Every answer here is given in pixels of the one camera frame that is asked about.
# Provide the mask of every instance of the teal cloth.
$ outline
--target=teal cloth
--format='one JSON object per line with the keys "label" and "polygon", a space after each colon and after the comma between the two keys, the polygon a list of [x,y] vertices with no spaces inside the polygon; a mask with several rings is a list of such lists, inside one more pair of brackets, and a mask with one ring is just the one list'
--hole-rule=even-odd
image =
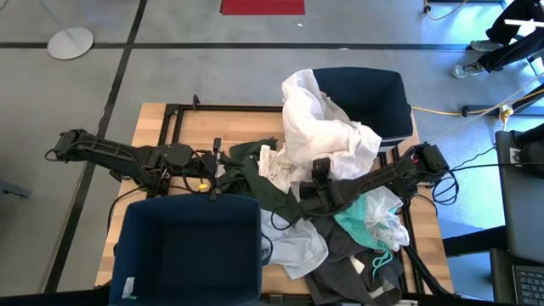
{"label": "teal cloth", "polygon": [[366,228],[365,217],[366,194],[359,195],[351,207],[334,215],[334,219],[337,220],[337,223],[348,232],[355,242],[359,243],[363,247],[385,252],[383,256],[380,258],[375,258],[372,261],[372,267],[374,267],[372,276],[375,276],[376,271],[380,269],[380,267],[388,264],[393,259],[393,255],[389,251],[385,242],[374,239],[371,232]]}

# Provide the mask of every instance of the blue plastic bin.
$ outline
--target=blue plastic bin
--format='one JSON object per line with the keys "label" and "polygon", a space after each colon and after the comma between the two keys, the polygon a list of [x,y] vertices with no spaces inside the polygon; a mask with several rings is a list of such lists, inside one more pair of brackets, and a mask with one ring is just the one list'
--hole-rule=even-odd
{"label": "blue plastic bin", "polygon": [[128,206],[115,305],[238,305],[261,292],[261,214],[241,195],[174,195]]}

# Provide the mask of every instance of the gray floor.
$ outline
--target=gray floor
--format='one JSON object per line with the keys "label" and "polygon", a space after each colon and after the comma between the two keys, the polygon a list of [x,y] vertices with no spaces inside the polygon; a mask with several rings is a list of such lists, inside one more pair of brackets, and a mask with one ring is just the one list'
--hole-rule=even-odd
{"label": "gray floor", "polygon": [[[45,0],[68,26],[86,26],[99,43],[125,42],[138,0]],[[305,16],[222,16],[220,0],[149,0],[137,43],[440,43],[467,44],[502,11],[498,4],[467,4],[457,14],[431,21],[422,1],[307,0]],[[454,5],[434,5],[441,15]],[[45,43],[58,28],[36,0],[11,0],[0,12],[0,43]],[[43,153],[59,132],[94,131],[111,89],[121,50],[92,50],[57,61],[44,49],[0,49],[0,179],[33,191],[29,201],[0,195],[0,296],[38,292],[65,218],[81,164],[46,162]],[[281,104],[281,82],[303,68],[356,65],[398,71],[412,105],[459,111],[465,104],[496,104],[525,86],[534,72],[525,61],[504,71],[454,79],[454,64],[477,59],[474,51],[400,50],[134,50],[106,137],[129,143],[144,102]],[[536,86],[536,82],[525,92]],[[467,119],[417,112],[423,140]],[[526,129],[541,118],[513,118]],[[436,143],[451,165],[493,144],[501,127],[486,117]],[[493,162],[493,153],[480,162]],[[458,175],[454,206],[439,207],[446,221],[489,228],[504,223],[497,171]],[[485,180],[490,188],[482,189]],[[90,288],[105,241],[105,221],[118,183],[97,169],[72,244],[60,290]],[[471,292],[468,295],[478,297]]]}

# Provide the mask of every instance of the white plastic bag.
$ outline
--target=white plastic bag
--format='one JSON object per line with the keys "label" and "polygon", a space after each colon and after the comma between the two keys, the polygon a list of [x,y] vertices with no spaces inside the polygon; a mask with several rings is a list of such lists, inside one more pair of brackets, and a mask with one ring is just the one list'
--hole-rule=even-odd
{"label": "white plastic bag", "polygon": [[378,187],[366,195],[365,225],[377,241],[383,241],[390,250],[397,252],[400,246],[408,246],[408,231],[395,215],[402,201],[387,187]]}
{"label": "white plastic bag", "polygon": [[319,89],[312,70],[296,72],[281,84],[286,143],[278,155],[307,171],[329,157],[332,179],[355,179],[370,171],[382,138],[348,115]]}

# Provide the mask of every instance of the wooden tabletop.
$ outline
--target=wooden tabletop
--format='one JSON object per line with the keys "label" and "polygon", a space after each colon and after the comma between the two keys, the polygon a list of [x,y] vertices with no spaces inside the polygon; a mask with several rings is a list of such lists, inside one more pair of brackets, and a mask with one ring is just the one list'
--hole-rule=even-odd
{"label": "wooden tabletop", "polygon": [[[162,118],[166,104],[146,103],[142,105],[138,124],[134,132],[133,146],[157,145],[161,131]],[[419,144],[416,123],[414,135],[405,140],[400,146],[402,155],[412,145]],[[167,134],[167,143],[172,139],[174,119],[170,122]],[[210,150],[213,139],[222,139],[221,150],[229,151],[230,146],[253,140],[275,137],[284,141],[283,124],[280,112],[238,112],[238,111],[211,111],[189,110],[183,115],[179,142],[190,145],[194,150]],[[173,179],[173,184],[182,185]],[[133,181],[123,181],[119,195],[134,189]],[[171,194],[183,193],[182,190],[171,190]],[[420,193],[430,197],[430,191],[420,188]],[[95,284],[103,285],[111,280],[113,271],[113,246],[119,239],[122,220],[130,203],[143,200],[144,192],[134,192],[122,198],[113,212],[110,231],[108,232],[99,273]],[[453,292],[450,271],[445,257],[444,246],[440,236],[436,211],[433,205],[420,198],[415,198],[411,203],[411,218],[416,237],[417,251],[430,272],[438,279],[440,284],[448,291]],[[408,257],[403,254],[405,263],[406,280],[409,292],[415,292],[415,283],[412,268]],[[284,294],[309,294],[308,287],[303,278],[290,280],[285,270],[280,265],[268,265],[263,267],[263,292]]]}

